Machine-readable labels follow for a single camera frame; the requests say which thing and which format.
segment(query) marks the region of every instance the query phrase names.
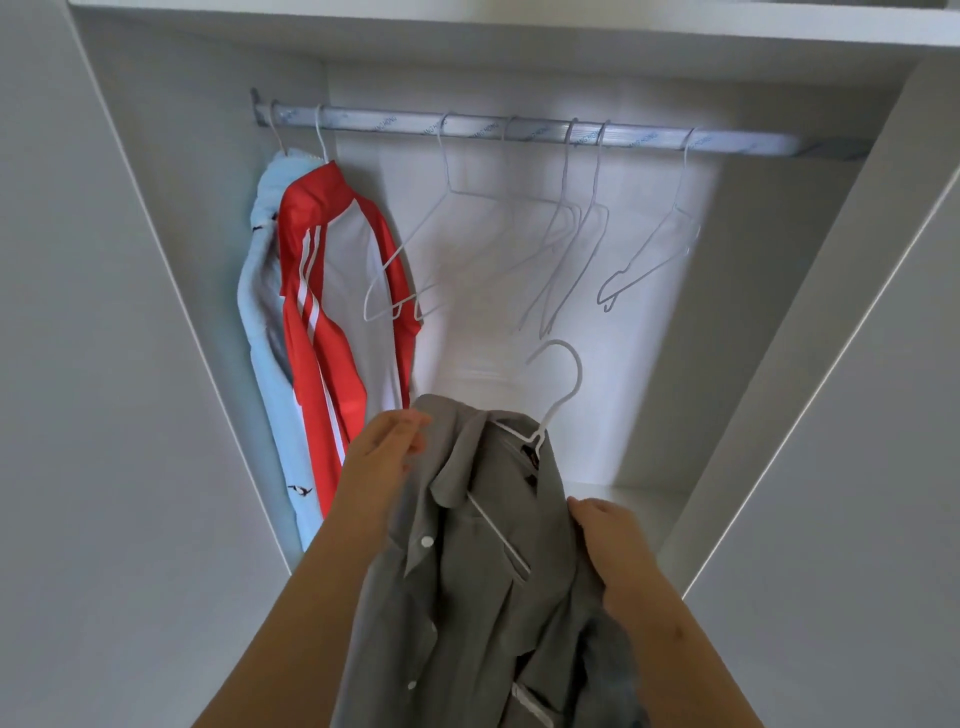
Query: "metal hanging rod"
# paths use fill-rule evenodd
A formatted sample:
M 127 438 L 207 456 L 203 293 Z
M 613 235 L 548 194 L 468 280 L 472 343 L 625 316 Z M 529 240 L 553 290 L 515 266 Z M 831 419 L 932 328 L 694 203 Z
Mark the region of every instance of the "metal hanging rod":
M 313 127 L 315 107 L 288 107 L 279 103 L 263 103 L 256 89 L 251 89 L 253 117 L 262 127 L 269 126 L 273 106 L 274 124 L 286 127 Z M 569 121 L 528 119 L 519 116 L 477 116 L 443 114 L 435 111 L 379 111 L 343 109 L 324 106 L 320 126 L 333 132 L 403 133 L 436 136 L 443 121 L 443 136 L 461 139 L 496 139 L 507 127 L 508 141 L 531 141 L 563 144 Z M 595 145 L 602 124 L 578 121 L 570 135 L 572 144 Z M 808 157 L 857 161 L 870 154 L 872 139 L 844 136 L 809 137 L 789 133 L 709 131 L 644 127 L 635 124 L 608 124 L 604 132 L 605 147 L 626 149 L 673 149 L 684 146 L 691 152 L 751 155 L 755 157 Z

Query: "person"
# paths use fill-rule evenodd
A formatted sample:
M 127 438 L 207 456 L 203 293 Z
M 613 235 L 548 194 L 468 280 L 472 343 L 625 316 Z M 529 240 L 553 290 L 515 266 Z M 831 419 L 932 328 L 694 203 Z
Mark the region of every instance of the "person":
M 414 409 L 384 412 L 350 444 L 323 526 L 194 728 L 329 725 L 360 589 L 428 424 Z M 630 638 L 653 728 L 762 728 L 633 514 L 594 498 L 570 498 L 569 509 L 604 582 L 604 608 Z

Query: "light blue fleece jacket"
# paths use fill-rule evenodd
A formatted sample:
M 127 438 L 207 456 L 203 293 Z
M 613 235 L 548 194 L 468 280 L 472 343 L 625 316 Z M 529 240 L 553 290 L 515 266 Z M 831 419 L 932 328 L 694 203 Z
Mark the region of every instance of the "light blue fleece jacket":
M 314 487 L 303 413 L 294 395 L 293 376 L 283 337 L 280 261 L 276 254 L 276 222 L 283 192 L 323 165 L 320 158 L 291 149 L 278 152 L 260 178 L 250 216 L 253 240 L 240 273 L 237 303 L 250 341 L 250 359 L 274 433 L 286 490 L 297 517 L 300 544 L 306 551 L 324 521 Z

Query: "person's left hand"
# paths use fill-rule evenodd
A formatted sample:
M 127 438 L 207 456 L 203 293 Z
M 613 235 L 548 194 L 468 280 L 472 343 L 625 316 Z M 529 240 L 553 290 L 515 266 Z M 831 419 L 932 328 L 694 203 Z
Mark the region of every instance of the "person's left hand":
M 386 538 L 403 476 L 410 470 L 407 458 L 426 448 L 420 430 L 430 420 L 415 409 L 381 412 L 350 443 L 326 519 L 363 538 L 372 554 Z

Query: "hanging clothes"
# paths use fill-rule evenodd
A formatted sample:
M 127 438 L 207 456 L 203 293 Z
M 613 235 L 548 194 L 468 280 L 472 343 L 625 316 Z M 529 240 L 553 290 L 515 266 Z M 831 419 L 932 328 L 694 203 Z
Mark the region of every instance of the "hanging clothes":
M 362 595 L 334 725 L 647 726 L 626 635 L 536 423 L 427 395 L 414 464 Z M 482 505 L 509 549 L 468 501 Z
M 314 483 L 303 413 L 294 395 L 293 373 L 283 338 L 283 298 L 275 217 L 287 187 L 324 162 L 291 149 L 277 153 L 256 188 L 250 216 L 253 239 L 240 272 L 237 304 L 260 396 L 283 469 L 287 495 L 294 508 L 300 545 L 310 546 L 324 518 Z
M 336 162 L 290 184 L 276 218 L 283 327 L 321 511 L 326 514 L 349 443 L 385 409 L 409 406 L 420 322 L 405 305 L 396 319 L 364 321 L 372 304 L 410 295 L 383 215 L 357 195 Z

